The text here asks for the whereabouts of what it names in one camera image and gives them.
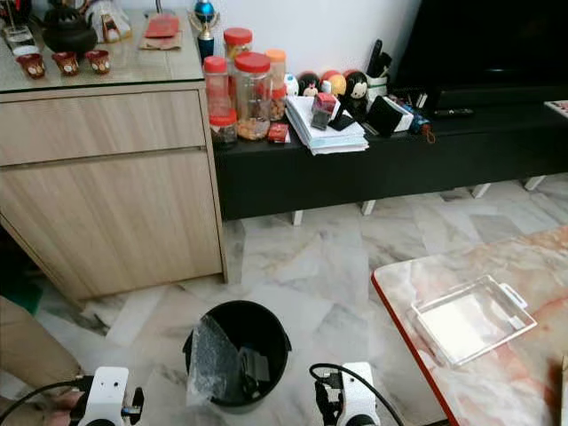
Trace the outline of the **clear plastic bag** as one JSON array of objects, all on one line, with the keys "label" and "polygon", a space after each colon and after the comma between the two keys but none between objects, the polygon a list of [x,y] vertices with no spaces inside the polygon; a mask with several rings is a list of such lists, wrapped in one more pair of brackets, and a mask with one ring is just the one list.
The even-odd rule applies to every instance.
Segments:
[{"label": "clear plastic bag", "polygon": [[194,326],[186,349],[187,401],[241,402],[245,398],[239,350],[210,315]]}]

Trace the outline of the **person bare foot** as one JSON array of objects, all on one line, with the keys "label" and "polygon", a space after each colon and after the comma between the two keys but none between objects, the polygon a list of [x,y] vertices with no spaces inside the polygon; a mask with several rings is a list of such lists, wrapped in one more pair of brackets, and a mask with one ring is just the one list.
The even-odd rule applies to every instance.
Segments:
[{"label": "person bare foot", "polygon": [[53,399],[51,413],[44,418],[44,426],[69,426],[70,413],[85,393],[81,390],[69,390]]}]

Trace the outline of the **person leg in khaki trousers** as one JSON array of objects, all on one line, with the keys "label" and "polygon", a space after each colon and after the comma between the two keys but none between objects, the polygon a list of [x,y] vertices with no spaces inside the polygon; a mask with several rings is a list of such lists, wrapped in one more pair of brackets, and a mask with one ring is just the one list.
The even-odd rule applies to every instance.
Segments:
[{"label": "person leg in khaki trousers", "polygon": [[[0,324],[0,364],[5,373],[33,389],[84,375],[80,362],[37,323],[32,313],[5,297],[0,301]],[[3,426],[44,426],[53,399],[70,390],[77,389],[57,387],[44,393],[49,399],[46,402],[23,403],[8,415]]]}]

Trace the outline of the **white paper stack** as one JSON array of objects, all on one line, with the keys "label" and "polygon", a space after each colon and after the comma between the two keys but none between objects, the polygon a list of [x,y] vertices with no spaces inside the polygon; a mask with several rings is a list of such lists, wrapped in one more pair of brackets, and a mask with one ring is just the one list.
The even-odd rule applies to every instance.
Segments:
[{"label": "white paper stack", "polygon": [[312,127],[312,102],[315,98],[287,96],[287,118],[297,139],[315,154],[360,153],[369,148],[364,127],[353,122],[344,130]]}]

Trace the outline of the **small red box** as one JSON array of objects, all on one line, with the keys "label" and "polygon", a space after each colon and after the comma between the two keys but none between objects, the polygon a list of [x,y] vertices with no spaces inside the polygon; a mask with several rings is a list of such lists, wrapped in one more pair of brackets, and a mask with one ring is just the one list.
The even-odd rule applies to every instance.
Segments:
[{"label": "small red box", "polygon": [[274,145],[286,145],[289,142],[289,125],[287,122],[273,122],[268,127],[266,138]]}]

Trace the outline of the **black square case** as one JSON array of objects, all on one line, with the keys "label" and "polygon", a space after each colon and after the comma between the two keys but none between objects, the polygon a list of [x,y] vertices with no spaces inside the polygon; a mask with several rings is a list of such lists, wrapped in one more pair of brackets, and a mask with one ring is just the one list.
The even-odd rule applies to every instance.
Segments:
[{"label": "black square case", "polygon": [[374,98],[366,114],[366,123],[380,137],[392,137],[398,131],[409,131],[414,115],[401,103],[387,96]]}]

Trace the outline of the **black haired round doll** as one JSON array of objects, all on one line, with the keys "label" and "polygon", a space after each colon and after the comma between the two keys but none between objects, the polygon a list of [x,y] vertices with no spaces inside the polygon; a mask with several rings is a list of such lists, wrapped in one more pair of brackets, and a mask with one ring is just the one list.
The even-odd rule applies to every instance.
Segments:
[{"label": "black haired round doll", "polygon": [[362,119],[367,113],[368,81],[360,70],[345,76],[346,90],[340,97],[341,105],[354,119]]}]

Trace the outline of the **black remote control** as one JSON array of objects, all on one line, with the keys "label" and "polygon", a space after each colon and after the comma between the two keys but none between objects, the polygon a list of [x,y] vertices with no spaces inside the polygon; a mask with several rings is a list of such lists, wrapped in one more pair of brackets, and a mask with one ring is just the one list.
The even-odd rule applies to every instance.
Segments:
[{"label": "black remote control", "polygon": [[471,108],[450,108],[437,109],[431,113],[435,119],[454,119],[462,117],[471,117],[475,113]]}]

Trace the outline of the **black and white round doll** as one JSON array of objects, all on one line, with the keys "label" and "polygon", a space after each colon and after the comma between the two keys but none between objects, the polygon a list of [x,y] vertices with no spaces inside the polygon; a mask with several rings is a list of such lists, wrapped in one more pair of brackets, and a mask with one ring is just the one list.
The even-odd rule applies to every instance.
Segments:
[{"label": "black and white round doll", "polygon": [[312,72],[301,73],[296,78],[297,96],[316,97],[321,91],[321,80]]}]

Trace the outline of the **red and yellow round doll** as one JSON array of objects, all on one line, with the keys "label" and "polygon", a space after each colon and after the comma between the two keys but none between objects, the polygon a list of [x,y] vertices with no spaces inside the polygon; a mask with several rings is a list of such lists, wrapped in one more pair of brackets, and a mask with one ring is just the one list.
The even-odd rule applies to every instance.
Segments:
[{"label": "red and yellow round doll", "polygon": [[346,78],[338,70],[326,70],[320,78],[320,92],[341,97],[346,92]]}]

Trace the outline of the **short red lid jar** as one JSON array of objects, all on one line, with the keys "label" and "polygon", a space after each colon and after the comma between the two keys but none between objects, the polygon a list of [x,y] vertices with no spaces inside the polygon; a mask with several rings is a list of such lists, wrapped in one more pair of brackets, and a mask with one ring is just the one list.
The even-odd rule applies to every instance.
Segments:
[{"label": "short red lid jar", "polygon": [[248,28],[227,28],[223,32],[225,44],[225,57],[230,61],[235,61],[240,54],[251,50],[253,33]]}]

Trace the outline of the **clear wrapped ornament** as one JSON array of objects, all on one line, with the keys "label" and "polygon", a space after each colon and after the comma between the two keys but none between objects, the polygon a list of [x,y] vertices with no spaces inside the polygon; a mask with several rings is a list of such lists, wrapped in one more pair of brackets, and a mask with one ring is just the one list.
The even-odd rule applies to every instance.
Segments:
[{"label": "clear wrapped ornament", "polygon": [[101,44],[117,43],[131,38],[129,15],[115,0],[92,0],[88,21]]}]

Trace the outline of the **red packet on stand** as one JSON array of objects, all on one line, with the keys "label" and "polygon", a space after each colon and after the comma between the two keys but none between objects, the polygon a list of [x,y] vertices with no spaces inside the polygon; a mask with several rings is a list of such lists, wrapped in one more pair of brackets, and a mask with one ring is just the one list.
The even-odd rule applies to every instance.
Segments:
[{"label": "red packet on stand", "polygon": [[138,48],[145,51],[181,49],[181,20],[175,13],[154,13],[147,18],[146,32]]}]

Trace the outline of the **black television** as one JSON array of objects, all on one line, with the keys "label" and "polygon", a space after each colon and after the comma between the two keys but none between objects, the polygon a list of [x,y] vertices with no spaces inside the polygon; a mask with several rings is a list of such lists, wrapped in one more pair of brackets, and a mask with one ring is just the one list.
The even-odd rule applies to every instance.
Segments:
[{"label": "black television", "polygon": [[568,85],[568,0],[421,0],[393,82]]}]

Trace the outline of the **blue and gold trophy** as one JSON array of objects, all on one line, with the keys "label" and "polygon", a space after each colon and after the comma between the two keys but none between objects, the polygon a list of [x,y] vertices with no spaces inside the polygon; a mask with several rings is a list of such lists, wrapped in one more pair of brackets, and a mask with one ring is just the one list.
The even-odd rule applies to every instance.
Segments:
[{"label": "blue and gold trophy", "polygon": [[196,32],[196,46],[201,60],[214,56],[214,27],[219,23],[219,17],[220,13],[211,0],[196,0],[191,9],[190,23]]}]

